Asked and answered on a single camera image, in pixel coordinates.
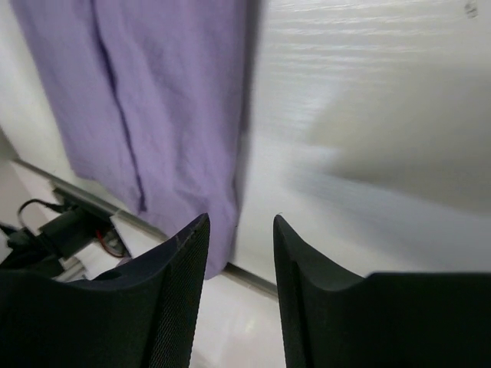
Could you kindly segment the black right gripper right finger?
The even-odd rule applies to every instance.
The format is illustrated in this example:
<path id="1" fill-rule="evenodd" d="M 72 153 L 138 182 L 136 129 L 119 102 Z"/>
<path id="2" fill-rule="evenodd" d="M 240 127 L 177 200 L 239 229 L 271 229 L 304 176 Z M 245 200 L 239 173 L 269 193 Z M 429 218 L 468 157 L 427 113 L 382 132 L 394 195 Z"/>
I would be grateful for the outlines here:
<path id="1" fill-rule="evenodd" d="M 487 273 L 361 277 L 273 222 L 275 275 L 289 367 L 488 367 Z"/>

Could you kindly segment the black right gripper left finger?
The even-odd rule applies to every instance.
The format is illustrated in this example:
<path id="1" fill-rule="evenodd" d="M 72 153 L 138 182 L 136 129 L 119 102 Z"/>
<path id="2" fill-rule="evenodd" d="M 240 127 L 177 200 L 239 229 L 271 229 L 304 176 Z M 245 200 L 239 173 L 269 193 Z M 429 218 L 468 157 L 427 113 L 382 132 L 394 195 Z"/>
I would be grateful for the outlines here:
<path id="1" fill-rule="evenodd" d="M 93 280 L 1 273 L 3 367 L 189 366 L 209 249 L 199 215 Z"/>

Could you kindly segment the purple t shirt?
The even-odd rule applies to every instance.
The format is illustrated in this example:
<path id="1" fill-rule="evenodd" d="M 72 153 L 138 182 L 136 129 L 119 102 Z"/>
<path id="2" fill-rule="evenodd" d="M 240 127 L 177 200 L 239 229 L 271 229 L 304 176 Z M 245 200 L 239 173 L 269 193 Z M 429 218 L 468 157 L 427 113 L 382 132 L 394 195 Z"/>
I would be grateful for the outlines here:
<path id="1" fill-rule="evenodd" d="M 252 1 L 13 1 L 68 161 L 167 235 L 232 255 Z"/>

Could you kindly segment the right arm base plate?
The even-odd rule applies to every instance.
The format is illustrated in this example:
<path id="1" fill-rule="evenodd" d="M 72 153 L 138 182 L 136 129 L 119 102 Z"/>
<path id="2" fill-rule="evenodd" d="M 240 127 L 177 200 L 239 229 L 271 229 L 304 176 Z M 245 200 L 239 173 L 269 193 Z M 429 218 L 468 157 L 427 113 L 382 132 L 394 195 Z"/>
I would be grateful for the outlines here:
<path id="1" fill-rule="evenodd" d="M 110 220 L 109 210 L 87 199 L 56 187 L 52 193 L 57 202 L 29 199 L 17 211 L 19 226 L 1 224 L 10 250 L 1 261 L 2 271 L 30 271 L 41 276 L 56 278 L 66 272 L 64 263 L 88 245 L 96 243 L 102 250 L 116 258 L 124 259 L 130 252 Z M 22 213 L 30 205 L 40 205 L 57 216 L 34 233 L 26 225 Z"/>

